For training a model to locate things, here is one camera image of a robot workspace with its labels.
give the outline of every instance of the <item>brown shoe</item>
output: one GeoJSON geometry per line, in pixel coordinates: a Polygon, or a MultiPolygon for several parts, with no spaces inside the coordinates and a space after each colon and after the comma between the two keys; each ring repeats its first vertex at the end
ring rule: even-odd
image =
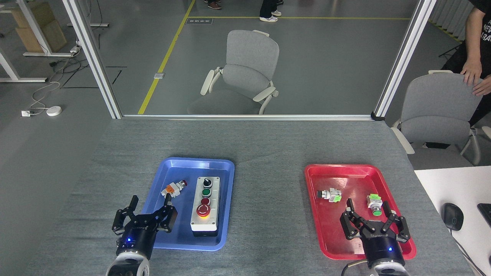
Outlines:
{"type": "Polygon", "coordinates": [[[208,7],[210,9],[214,9],[214,10],[221,10],[221,7],[220,5],[217,4],[217,2],[211,2],[208,4],[208,7]]]}

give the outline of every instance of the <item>computer mouse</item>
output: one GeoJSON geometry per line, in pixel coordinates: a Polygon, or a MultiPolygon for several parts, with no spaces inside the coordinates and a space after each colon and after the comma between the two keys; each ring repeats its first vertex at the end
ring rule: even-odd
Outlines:
{"type": "Polygon", "coordinates": [[[447,228],[459,231],[464,223],[464,214],[457,205],[447,202],[443,205],[441,219],[447,228]]]}

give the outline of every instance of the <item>person's hand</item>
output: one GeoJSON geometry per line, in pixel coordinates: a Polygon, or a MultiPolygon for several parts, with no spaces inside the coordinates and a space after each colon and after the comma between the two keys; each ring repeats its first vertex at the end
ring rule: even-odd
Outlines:
{"type": "Polygon", "coordinates": [[[479,60],[467,60],[462,68],[461,75],[464,75],[464,83],[476,85],[481,77],[483,68],[479,60]]]}
{"type": "Polygon", "coordinates": [[[472,94],[476,96],[488,95],[489,93],[491,93],[491,75],[485,77],[480,84],[472,88],[472,94]]]}

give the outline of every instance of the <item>cardboard box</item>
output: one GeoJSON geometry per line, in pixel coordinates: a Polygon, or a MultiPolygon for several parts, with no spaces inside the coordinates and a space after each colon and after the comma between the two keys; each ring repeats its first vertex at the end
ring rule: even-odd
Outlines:
{"type": "MultiPolygon", "coordinates": [[[[37,42],[34,32],[32,32],[30,28],[15,28],[15,30],[19,34],[19,37],[21,38],[22,43],[24,44],[28,52],[43,52],[41,45],[39,45],[39,43],[37,42]]],[[[57,20],[53,20],[46,26],[41,27],[41,31],[46,37],[51,51],[57,52],[66,45],[67,41],[65,35],[63,35],[63,32],[61,31],[60,25],[57,20]]]]}
{"type": "MultiPolygon", "coordinates": [[[[53,11],[51,11],[48,2],[29,2],[27,4],[29,5],[35,20],[41,28],[55,20],[55,16],[53,11]]],[[[29,28],[29,23],[22,13],[21,8],[16,7],[12,9],[11,12],[19,28],[29,28]]]]}

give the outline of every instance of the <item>push button station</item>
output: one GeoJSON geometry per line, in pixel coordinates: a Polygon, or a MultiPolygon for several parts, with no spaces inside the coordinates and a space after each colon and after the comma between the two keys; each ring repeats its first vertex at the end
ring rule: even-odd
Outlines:
{"type": "Polygon", "coordinates": [[[198,177],[190,222],[194,236],[217,236],[219,195],[219,177],[198,177]]]}

